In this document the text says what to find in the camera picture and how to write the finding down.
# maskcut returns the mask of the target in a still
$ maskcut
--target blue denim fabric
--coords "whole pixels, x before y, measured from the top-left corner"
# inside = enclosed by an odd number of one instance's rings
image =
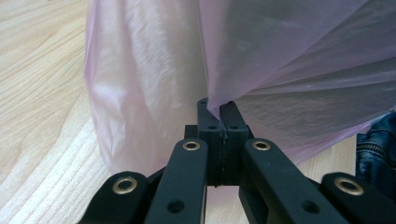
[[[358,134],[356,153],[356,177],[396,202],[396,113]]]

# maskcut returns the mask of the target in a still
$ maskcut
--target pink plastic bag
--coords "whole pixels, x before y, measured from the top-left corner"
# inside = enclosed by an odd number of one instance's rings
[[[106,164],[165,166],[207,95],[215,116],[236,100],[255,136],[303,161],[395,107],[395,21],[393,1],[91,1],[86,77]]]

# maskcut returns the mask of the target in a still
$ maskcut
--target light wood grain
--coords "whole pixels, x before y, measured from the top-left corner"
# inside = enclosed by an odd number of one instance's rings
[[[76,223],[109,178],[83,78],[87,3],[0,2],[0,223]],[[300,167],[353,173],[354,139]],[[210,190],[206,222],[247,223],[235,188]]]

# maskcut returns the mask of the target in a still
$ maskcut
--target screw hole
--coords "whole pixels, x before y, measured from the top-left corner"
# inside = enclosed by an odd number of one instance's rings
[[[268,150],[271,148],[271,146],[269,144],[264,143],[264,142],[254,142],[253,147],[258,150]]]
[[[186,142],[183,144],[184,149],[192,151],[200,148],[201,145],[197,142]]]
[[[317,206],[315,203],[311,201],[303,201],[301,203],[301,207],[305,210],[307,213],[311,214],[317,214],[320,212],[319,206]]]
[[[334,184],[341,191],[351,195],[359,196],[364,192],[363,188],[358,183],[348,178],[337,177],[334,179]]]
[[[184,209],[184,203],[181,200],[172,200],[168,204],[168,211],[171,213],[180,213]]]
[[[193,147],[197,147],[197,145],[195,145],[194,143],[188,143],[187,147],[188,148],[193,148]]]
[[[132,182],[129,180],[125,180],[119,183],[119,188],[120,189],[128,189],[129,187],[132,186]]]
[[[131,176],[122,177],[113,185],[116,194],[126,194],[132,192],[137,187],[137,181]]]

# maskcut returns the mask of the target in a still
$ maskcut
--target metal grommet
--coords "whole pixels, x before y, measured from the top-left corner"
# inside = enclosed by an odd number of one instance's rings
[[[124,183],[124,182],[130,183],[131,185],[126,188],[120,187],[120,184]],[[116,183],[114,183],[113,191],[116,194],[127,194],[127,193],[132,192],[136,187],[137,187],[137,180],[131,176],[126,176],[126,177],[120,178],[119,180],[117,180]]]
[[[184,143],[183,147],[184,147],[184,149],[186,149],[188,151],[193,151],[193,150],[200,148],[201,145],[199,145],[199,143],[197,143],[197,142],[190,141],[190,142]]]
[[[344,183],[350,185],[350,187],[352,187],[352,188],[348,188],[348,187],[344,186],[343,185]],[[344,178],[344,177],[335,178],[334,184],[341,191],[351,194],[351,195],[359,196],[359,195],[362,195],[364,192],[363,188],[358,183],[356,183],[353,180]]]
[[[271,148],[271,146],[268,143],[262,142],[262,141],[256,141],[253,143],[253,147],[258,149],[258,150],[268,150]]]

